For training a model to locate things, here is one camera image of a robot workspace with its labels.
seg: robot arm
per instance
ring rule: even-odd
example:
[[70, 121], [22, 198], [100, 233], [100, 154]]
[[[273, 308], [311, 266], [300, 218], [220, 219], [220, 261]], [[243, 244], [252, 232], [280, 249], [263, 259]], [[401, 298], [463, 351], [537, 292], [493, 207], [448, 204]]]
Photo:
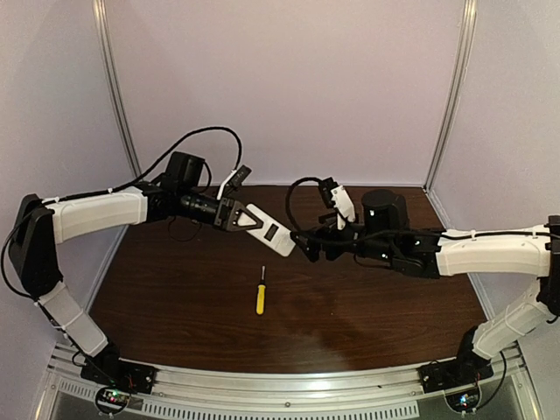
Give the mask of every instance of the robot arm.
[[224, 232], [249, 232], [282, 256], [294, 248], [287, 228], [255, 205], [244, 206], [229, 196], [249, 175], [249, 168], [233, 171], [220, 187], [220, 197], [214, 198], [193, 189], [203, 164], [200, 157], [175, 152], [157, 182], [142, 181], [119, 192], [84, 194], [78, 199], [40, 199], [32, 194], [22, 200], [16, 234], [8, 245], [10, 260], [35, 305], [83, 352], [82, 377], [150, 393], [155, 369], [119, 359], [118, 347], [62, 281], [56, 244], [106, 228], [180, 216]]
[[[340, 192], [331, 178], [317, 181], [327, 207], [347, 202], [348, 198], [340, 197], [341, 193], [347, 196], [346, 191]], [[334, 215], [330, 219], [322, 216], [321, 227], [304, 231], [291, 214], [290, 198], [289, 192], [286, 213], [296, 228], [292, 239], [310, 261], [317, 261], [321, 252], [327, 260], [347, 252], [383, 261], [388, 268], [413, 277], [471, 272], [535, 276], [528, 290], [502, 313], [465, 334], [455, 359], [418, 369], [424, 392], [456, 388], [491, 376], [494, 356], [560, 315], [560, 216], [550, 216], [546, 225], [511, 231], [418, 231], [410, 229], [403, 196], [375, 190], [362, 197], [363, 224], [354, 223], [357, 218], [352, 218], [341, 225], [337, 212], [337, 220]]]

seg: screwdriver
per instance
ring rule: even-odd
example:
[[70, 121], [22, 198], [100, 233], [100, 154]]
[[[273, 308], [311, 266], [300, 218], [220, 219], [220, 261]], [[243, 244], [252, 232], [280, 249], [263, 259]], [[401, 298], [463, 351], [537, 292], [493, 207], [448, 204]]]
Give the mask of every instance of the screwdriver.
[[264, 266], [262, 266], [261, 282], [256, 287], [256, 314], [264, 314], [264, 292], [266, 291], [266, 284], [264, 283]]

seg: aluminum frame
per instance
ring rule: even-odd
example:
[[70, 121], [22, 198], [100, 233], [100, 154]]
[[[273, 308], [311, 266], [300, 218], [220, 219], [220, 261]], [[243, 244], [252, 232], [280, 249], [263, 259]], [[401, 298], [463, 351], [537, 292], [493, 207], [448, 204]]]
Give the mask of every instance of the aluminum frame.
[[[99, 388], [80, 378], [81, 369], [71, 362], [74, 353], [75, 349], [65, 344], [57, 344], [54, 348], [47, 369], [49, 381], [38, 403], [40, 416], [36, 417], [37, 420], [50, 418], [60, 378]], [[540, 406], [520, 348], [514, 344], [504, 354], [507, 376], [512, 376], [516, 384], [523, 418], [540, 420]], [[82, 362], [83, 359], [79, 356], [76, 361]], [[416, 371], [420, 365], [422, 363], [332, 374], [236, 374], [155, 365], [158, 371], [151, 395], [138, 395], [137, 399], [145, 404], [252, 416], [263, 413], [276, 417], [290, 417], [296, 413], [355, 413], [442, 396], [443, 391], [424, 394]], [[493, 369], [494, 377], [481, 383], [496, 381], [500, 377], [503, 372], [501, 358], [493, 361]]]
[[445, 105], [444, 119], [439, 129], [437, 138], [436, 149], [431, 160], [428, 176], [424, 184], [424, 190], [429, 193], [436, 182], [439, 166], [444, 157], [445, 146], [451, 134], [453, 120], [457, 114], [459, 106], [459, 97], [461, 95], [461, 88], [466, 76], [466, 69], [468, 68], [471, 50], [473, 48], [474, 30], [476, 28], [477, 17], [477, 0], [465, 0], [465, 8], [463, 10], [463, 21], [461, 23], [461, 30], [459, 34], [457, 57], [455, 59], [455, 68], [453, 69], [453, 76], [451, 78], [451, 88], [449, 96], [447, 97], [447, 104]]
[[142, 170], [140, 168], [136, 148], [132, 142], [129, 122], [124, 112], [123, 95], [121, 94], [121, 88], [116, 74], [115, 57], [113, 56], [113, 49], [111, 47], [109, 22], [105, 11], [105, 0], [94, 0], [94, 17], [101, 45], [101, 56], [107, 76], [108, 91], [115, 113], [116, 125], [121, 134], [124, 153], [126, 154], [130, 169], [134, 176], [138, 177], [142, 173]]

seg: lavender wall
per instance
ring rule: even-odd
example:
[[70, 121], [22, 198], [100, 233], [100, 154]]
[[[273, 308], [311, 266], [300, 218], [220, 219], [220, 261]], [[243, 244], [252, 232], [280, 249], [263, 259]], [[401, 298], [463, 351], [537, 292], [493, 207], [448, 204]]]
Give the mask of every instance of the lavender wall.
[[[142, 166], [184, 132], [226, 124], [248, 182], [304, 175], [420, 186], [457, 50], [462, 0], [108, 2]], [[226, 135], [184, 150], [225, 177]]]
[[[468, 74], [435, 185], [451, 224], [520, 228], [560, 214], [560, 3], [479, 2]], [[479, 293], [501, 311], [533, 279], [481, 275]], [[560, 418], [560, 329], [545, 325], [521, 347], [544, 409]]]
[[[0, 237], [27, 193], [63, 195], [130, 178], [113, 117], [89, 0], [0, 2]], [[85, 303], [116, 238], [100, 232], [59, 247]], [[11, 269], [9, 276], [16, 283]], [[32, 304], [0, 284], [0, 418], [30, 418], [56, 334]]]

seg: wooden table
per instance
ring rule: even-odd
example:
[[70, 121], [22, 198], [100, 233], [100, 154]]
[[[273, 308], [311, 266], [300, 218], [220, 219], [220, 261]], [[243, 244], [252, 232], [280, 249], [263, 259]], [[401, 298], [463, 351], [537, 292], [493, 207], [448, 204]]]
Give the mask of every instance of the wooden table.
[[[371, 188], [348, 187], [356, 209]], [[413, 228], [440, 226], [419, 188], [407, 198]], [[286, 187], [243, 187], [286, 223]], [[304, 226], [328, 213], [316, 188], [298, 188]], [[177, 220], [175, 236], [196, 227]], [[266, 266], [266, 311], [255, 313]], [[94, 302], [94, 320], [122, 349], [148, 363], [247, 373], [385, 368], [453, 356], [463, 333], [485, 320], [466, 276], [415, 279], [366, 269], [350, 255], [310, 263], [282, 258], [245, 233], [204, 227], [195, 240], [170, 239], [167, 222], [130, 227]]]

